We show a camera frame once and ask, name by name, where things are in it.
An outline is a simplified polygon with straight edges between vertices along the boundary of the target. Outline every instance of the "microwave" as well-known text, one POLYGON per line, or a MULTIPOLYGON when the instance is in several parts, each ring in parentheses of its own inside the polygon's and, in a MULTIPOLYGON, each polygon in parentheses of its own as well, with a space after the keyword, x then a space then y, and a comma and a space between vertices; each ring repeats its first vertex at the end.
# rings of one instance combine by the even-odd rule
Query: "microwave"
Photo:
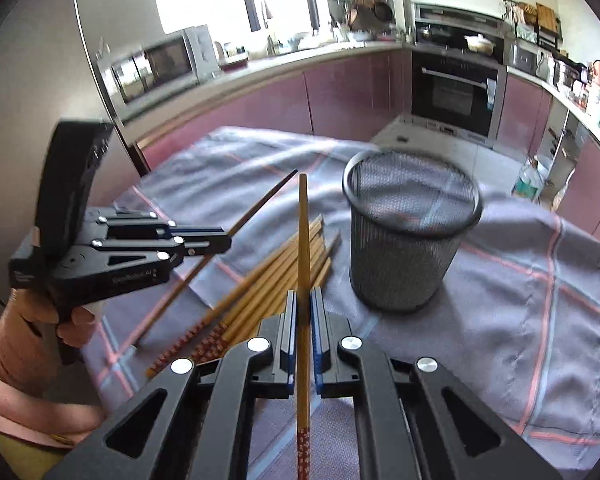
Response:
POLYGON ((102 56, 101 84, 123 123, 219 71, 208 27, 189 27, 145 46, 102 56))

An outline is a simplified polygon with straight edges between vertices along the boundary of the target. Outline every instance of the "wooden chopstick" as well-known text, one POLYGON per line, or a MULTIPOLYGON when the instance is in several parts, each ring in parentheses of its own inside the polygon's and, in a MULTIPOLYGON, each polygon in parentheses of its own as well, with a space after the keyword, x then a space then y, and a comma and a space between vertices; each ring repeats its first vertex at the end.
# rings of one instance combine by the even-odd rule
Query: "wooden chopstick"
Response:
MULTIPOLYGON (((320 255, 319 259, 316 261, 315 265, 312 262, 311 264, 311 288, 314 286, 323 286, 324 282, 327 278, 327 274, 331 270, 331 258, 330 254, 333 251, 333 248, 337 245, 340 240, 340 231, 336 233, 328 247, 325 251, 320 255)), ((276 314, 282 314, 286 309, 286 292, 283 293, 281 297, 279 297, 275 302, 274 306, 276 307, 274 310, 269 310, 266 315, 263 317, 265 319, 269 316, 275 316, 276 314)), ((249 336, 244 340, 251 339, 252 337, 256 337, 258 335, 258 330, 260 329, 260 325, 258 324, 255 328, 251 330, 249 336)))
MULTIPOLYGON (((318 238, 311 243, 310 246, 312 254, 312 267, 316 266, 323 254, 326 252, 324 248, 324 240, 318 238)), ((298 286, 298 267, 295 265, 288 270, 285 277, 275 286, 274 290, 271 290, 266 295, 264 300, 259 304, 257 310, 255 310, 249 319, 243 323, 232 325, 230 329, 236 326, 236 329, 231 333, 229 330, 224 334, 224 339, 229 342, 229 346, 235 346, 242 341, 245 341, 249 333, 260 325, 260 322, 272 316, 273 313, 278 309, 278 305, 283 303, 286 298, 286 294, 290 288, 296 288, 298 286)))
POLYGON ((324 282, 327 279, 327 274, 331 270, 331 258, 327 258, 320 273, 316 277, 315 281, 312 283, 312 287, 314 286, 324 286, 324 282))
MULTIPOLYGON (((320 269, 318 275, 316 276, 316 279, 312 281, 311 288, 314 288, 315 286, 324 286, 324 282, 327 279, 327 274, 329 273, 330 270, 331 270, 331 258, 327 258, 326 261, 324 262, 324 265, 320 269)), ((286 309, 286 293, 282 297, 278 298, 277 305, 278 305, 278 307, 275 310, 275 312, 273 312, 271 314, 272 316, 275 316, 276 314, 282 314, 285 311, 285 309, 286 309)), ((260 329, 259 325, 256 326, 255 328, 253 328, 251 330, 249 336, 247 338, 245 338, 245 341, 251 339, 252 337, 256 337, 258 335, 259 329, 260 329)))
MULTIPOLYGON (((277 183, 274 187, 272 187, 265 196, 263 196, 260 200, 258 200, 242 217, 229 229, 227 234, 233 238, 236 233, 277 193, 282 189, 282 187, 291 180, 291 178, 298 172, 298 170, 293 170, 289 173, 285 178, 283 178, 279 183, 277 183)), ((210 254, 202 258, 202 260, 191 269, 184 280, 179 282, 168 296, 166 296, 163 300, 158 302, 158 305, 155 311, 148 317, 147 320, 142 324, 142 330, 140 330, 138 336, 132 342, 133 345, 137 345, 138 342, 144 337, 144 335, 151 330, 151 327, 160 319, 160 316, 164 313, 165 310, 170 306, 171 303, 178 297, 178 295, 189 285, 191 280, 195 278, 202 269, 204 269, 208 263, 213 258, 213 255, 210 254)))
POLYGON ((309 394, 311 324, 309 289, 311 263, 309 256, 309 208, 306 174, 300 174, 300 207, 298 215, 298 350, 296 355, 296 429, 298 432, 298 480, 309 480, 309 394))
MULTIPOLYGON (((313 222, 311 222, 311 232, 315 234, 322 228, 322 215, 317 216, 313 222)), ((237 285, 229 294, 227 294, 222 300, 216 304, 216 306, 210 309, 205 316, 189 330, 185 332, 185 335, 178 339, 171 348, 165 350, 160 356, 153 362, 150 368, 147 369, 147 377, 153 377, 158 374, 164 367, 166 367, 187 343, 192 341, 202 330, 212 324, 216 318, 221 316, 231 307, 237 300, 240 299, 255 283, 256 281, 269 270, 272 264, 279 258, 285 258, 289 253, 298 249, 298 234, 291 236, 279 249, 273 251, 269 256, 266 257, 258 266, 247 274, 244 279, 237 285)), ((203 347, 208 346, 212 341, 217 338, 221 333, 214 334, 214 330, 211 334, 205 337, 204 341, 201 342, 197 347, 194 354, 191 355, 195 358, 197 354, 201 357, 204 355, 206 349, 203 347)))
MULTIPOLYGON (((322 217, 318 217, 312 224, 310 235, 314 238, 320 233, 322 229, 322 217)), ((270 288, 280 280, 285 272, 285 269, 289 269, 290 266, 294 265, 298 258, 298 245, 295 243, 289 252, 285 251, 282 256, 279 257, 269 269, 258 279, 256 283, 247 291, 247 293, 240 298, 240 300, 234 304, 231 310, 222 318, 218 325, 205 337, 198 346, 192 352, 190 359, 194 362, 202 362, 202 357, 205 356, 204 360, 216 359, 218 352, 225 348, 228 344, 227 340, 222 337, 224 332, 228 329, 229 325, 234 323, 237 317, 239 320, 235 322, 242 322, 244 317, 250 313, 254 308, 254 302, 260 302, 266 295, 270 288)))
MULTIPOLYGON (((318 238, 312 242, 312 249, 316 253, 316 257, 318 254, 324 250, 320 251, 317 248, 323 248, 324 241, 322 238, 318 238)), ((269 309, 269 305, 272 301, 275 301, 276 297, 286 294, 286 292, 294 287, 294 282, 298 276, 298 266, 296 263, 292 265, 291 268, 287 270, 287 272, 276 281, 274 284, 274 288, 269 289, 266 294, 262 295, 262 300, 258 302, 256 308, 250 312, 249 317, 245 320, 235 320, 230 328, 232 328, 231 332, 225 333, 221 338, 217 339, 205 352, 205 355, 200 362, 207 362, 213 359, 218 359, 222 357, 228 351, 231 346, 234 346, 243 341, 243 339, 248 334, 247 330, 251 330, 254 327, 257 327, 260 324, 260 321, 265 317, 263 312, 269 309)))

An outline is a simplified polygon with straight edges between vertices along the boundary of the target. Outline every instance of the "countertop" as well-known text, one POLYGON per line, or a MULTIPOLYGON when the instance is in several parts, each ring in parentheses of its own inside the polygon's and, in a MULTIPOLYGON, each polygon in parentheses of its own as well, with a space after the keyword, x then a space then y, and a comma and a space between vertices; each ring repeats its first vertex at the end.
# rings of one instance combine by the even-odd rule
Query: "countertop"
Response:
POLYGON ((507 66, 507 72, 513 74, 516 77, 519 77, 520 79, 524 79, 533 84, 541 86, 542 88, 547 90, 552 96, 554 96, 555 99, 560 101, 561 104, 563 104, 567 108, 567 110, 571 114, 573 114, 577 118, 577 120, 580 121, 581 124, 584 125, 584 127, 586 127, 591 136, 594 137, 594 139, 600 145, 600 127, 598 126, 598 123, 595 121, 595 119, 588 115, 585 111, 581 110, 581 108, 578 105, 570 101, 555 86, 549 84, 543 79, 540 79, 539 77, 529 75, 528 73, 522 72, 522 70, 518 70, 517 68, 514 68, 512 66, 507 66))
POLYGON ((401 43, 368 41, 333 43, 267 59, 250 61, 245 68, 223 73, 147 110, 121 127, 127 144, 138 142, 143 148, 155 137, 222 104, 227 98, 251 91, 272 79, 289 76, 312 65, 349 56, 399 50, 401 43))
MULTIPOLYGON (((387 41, 366 41, 333 43, 284 56, 253 60, 245 68, 223 73, 210 81, 202 83, 200 86, 195 86, 147 110, 140 116, 125 123, 121 127, 122 135, 127 144, 137 142, 143 148, 156 137, 177 128, 193 117, 221 105, 226 100, 233 99, 240 94, 245 94, 259 86, 264 86, 277 78, 288 77, 294 72, 300 73, 308 67, 330 60, 361 56, 375 52, 400 50, 402 48, 452 55, 447 54, 443 49, 432 46, 387 41)), ((596 121, 576 104, 569 101, 556 87, 514 67, 507 66, 506 70, 507 73, 541 86, 551 93, 555 99, 560 101, 570 113, 575 115, 584 124, 600 145, 600 127, 596 121)))

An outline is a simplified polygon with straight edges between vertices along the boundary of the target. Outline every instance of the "mesh basket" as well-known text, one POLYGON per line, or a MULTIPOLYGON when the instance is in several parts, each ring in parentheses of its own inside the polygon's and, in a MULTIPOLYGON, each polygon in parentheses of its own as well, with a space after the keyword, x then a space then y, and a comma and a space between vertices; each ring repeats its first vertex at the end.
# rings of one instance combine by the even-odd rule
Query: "mesh basket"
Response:
POLYGON ((364 152, 345 168, 350 280, 370 307, 408 312, 438 289, 462 235, 482 213, 459 168, 423 153, 364 152))

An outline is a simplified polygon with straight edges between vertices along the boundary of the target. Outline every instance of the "oven door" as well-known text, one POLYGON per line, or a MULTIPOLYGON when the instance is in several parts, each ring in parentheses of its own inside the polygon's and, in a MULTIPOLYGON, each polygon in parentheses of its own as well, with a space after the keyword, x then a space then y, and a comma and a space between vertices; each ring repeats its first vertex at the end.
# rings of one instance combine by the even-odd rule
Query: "oven door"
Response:
POLYGON ((488 138, 497 80, 496 69, 414 52, 411 113, 488 138))

